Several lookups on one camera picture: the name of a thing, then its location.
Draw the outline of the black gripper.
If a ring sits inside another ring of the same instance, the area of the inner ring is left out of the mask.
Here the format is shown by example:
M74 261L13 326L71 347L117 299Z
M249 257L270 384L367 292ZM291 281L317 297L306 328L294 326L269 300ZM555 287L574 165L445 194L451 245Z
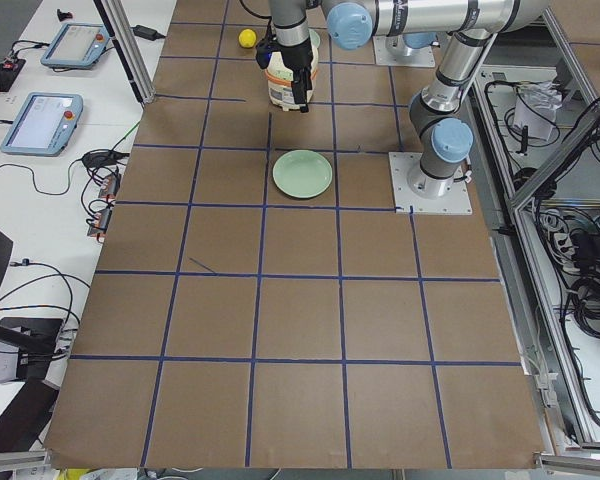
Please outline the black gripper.
M313 50L310 41L304 41L295 46L280 47L283 63L293 73L291 83L294 103L301 107L302 113L309 111L309 92L312 90L311 65Z

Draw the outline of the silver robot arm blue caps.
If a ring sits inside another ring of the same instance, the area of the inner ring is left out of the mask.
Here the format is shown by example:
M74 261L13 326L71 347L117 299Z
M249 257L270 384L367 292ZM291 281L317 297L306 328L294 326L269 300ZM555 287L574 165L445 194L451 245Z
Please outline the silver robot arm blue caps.
M331 39L355 50L377 36L446 32L450 39L431 83L409 107L410 120L423 145L407 182L421 198L438 199L454 182L458 165L473 144L471 129L457 119L466 91L503 32L521 29L547 8L545 1L272 1L266 36L256 60L266 68L273 52L292 73L291 91L301 112L312 90L313 51L307 13L320 8Z

